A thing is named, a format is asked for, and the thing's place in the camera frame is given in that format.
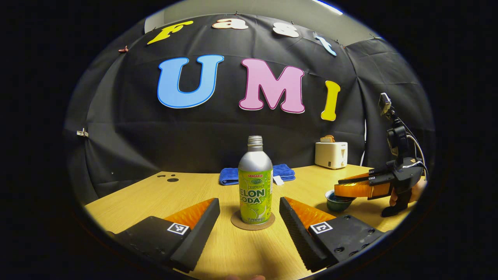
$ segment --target wooden table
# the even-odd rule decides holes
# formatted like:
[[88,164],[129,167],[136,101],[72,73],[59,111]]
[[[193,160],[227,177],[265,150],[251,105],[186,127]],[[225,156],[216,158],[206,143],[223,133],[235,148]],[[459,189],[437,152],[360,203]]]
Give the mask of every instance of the wooden table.
[[[259,274],[272,280],[295,280],[312,273],[306,270],[280,217],[280,197],[299,200],[334,216],[353,215],[384,232],[394,229],[409,213],[413,203],[408,205],[408,209],[388,218],[382,218],[380,213],[389,205],[389,197],[370,201],[357,198],[343,213],[327,209],[325,192],[333,189],[338,179],[365,173],[369,169],[355,165],[337,170],[317,165],[293,168],[296,172],[294,181],[287,181],[282,186],[273,184],[272,209],[276,221],[260,231],[245,231],[232,225],[230,217],[239,209],[239,186],[220,185],[219,173],[160,172],[98,199],[86,205],[86,209],[105,230],[119,233],[148,216],[164,218],[217,197],[220,216],[196,268],[189,275],[198,279],[222,280],[228,274],[236,274],[245,280]],[[179,180],[168,182],[170,178]]]

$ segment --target blue towel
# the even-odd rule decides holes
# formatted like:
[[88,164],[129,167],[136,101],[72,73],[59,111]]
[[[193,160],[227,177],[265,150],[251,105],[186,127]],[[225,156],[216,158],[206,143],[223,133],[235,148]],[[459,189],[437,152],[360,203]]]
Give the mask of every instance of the blue towel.
[[[292,181],[296,179],[296,172],[290,169],[286,164],[278,164],[273,166],[273,176],[280,176],[282,181]],[[236,185],[239,183],[238,168],[223,168],[220,172],[220,184]]]

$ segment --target orange soft pad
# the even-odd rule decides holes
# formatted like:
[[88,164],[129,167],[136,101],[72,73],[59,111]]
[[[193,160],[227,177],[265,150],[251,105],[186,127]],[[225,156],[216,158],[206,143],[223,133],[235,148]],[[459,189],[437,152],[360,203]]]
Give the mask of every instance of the orange soft pad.
[[387,194],[389,192],[389,186],[390,183],[370,186],[368,181],[361,181],[335,185],[334,193],[337,196],[345,197],[374,197]]
[[285,199],[287,199],[287,202],[289,202],[290,207],[292,207],[292,209],[296,212],[297,217],[299,217],[299,220],[301,220],[301,223],[303,223],[306,230],[308,230],[308,228],[311,225],[329,221],[336,218],[335,216],[332,216],[329,213],[318,210],[314,207],[306,205],[297,200],[288,198],[286,196]]
[[194,229],[195,225],[201,219],[202,215],[206,212],[206,209],[208,209],[213,200],[214,198],[211,198],[197,203],[164,219],[173,223],[186,225],[189,226],[190,229]]

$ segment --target white paper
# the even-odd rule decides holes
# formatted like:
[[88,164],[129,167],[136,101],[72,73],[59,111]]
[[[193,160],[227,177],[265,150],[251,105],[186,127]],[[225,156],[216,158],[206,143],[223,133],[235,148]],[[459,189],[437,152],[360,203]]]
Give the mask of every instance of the white paper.
[[273,181],[275,181],[275,184],[277,184],[279,186],[283,185],[283,181],[282,181],[282,178],[280,178],[280,176],[274,176]]

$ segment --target melon soda bottle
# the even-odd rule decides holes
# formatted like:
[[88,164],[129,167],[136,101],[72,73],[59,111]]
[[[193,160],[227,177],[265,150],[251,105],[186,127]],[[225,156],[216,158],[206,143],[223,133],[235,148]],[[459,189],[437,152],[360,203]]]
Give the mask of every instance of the melon soda bottle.
[[249,136],[248,151],[239,162],[241,219],[251,225],[268,221],[271,214],[273,164],[263,151],[261,136]]

